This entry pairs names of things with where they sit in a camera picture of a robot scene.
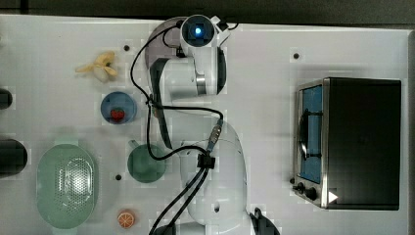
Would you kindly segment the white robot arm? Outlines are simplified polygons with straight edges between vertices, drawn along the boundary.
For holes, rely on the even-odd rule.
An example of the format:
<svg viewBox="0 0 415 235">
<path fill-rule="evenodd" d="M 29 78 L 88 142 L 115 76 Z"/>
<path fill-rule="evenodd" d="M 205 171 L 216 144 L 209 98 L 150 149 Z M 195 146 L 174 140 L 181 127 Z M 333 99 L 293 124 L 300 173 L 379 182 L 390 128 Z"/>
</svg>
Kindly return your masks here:
<svg viewBox="0 0 415 235">
<path fill-rule="evenodd" d="M 149 67 L 152 103 L 164 146 L 179 157 L 185 202 L 191 222 L 175 215 L 149 235 L 280 235 L 259 208 L 247 211 L 247 173 L 240 139 L 224 115 L 175 101 L 217 95 L 226 83 L 221 44 L 228 25 L 217 17 L 194 15 L 176 25 L 184 56 L 158 58 Z"/>
</svg>

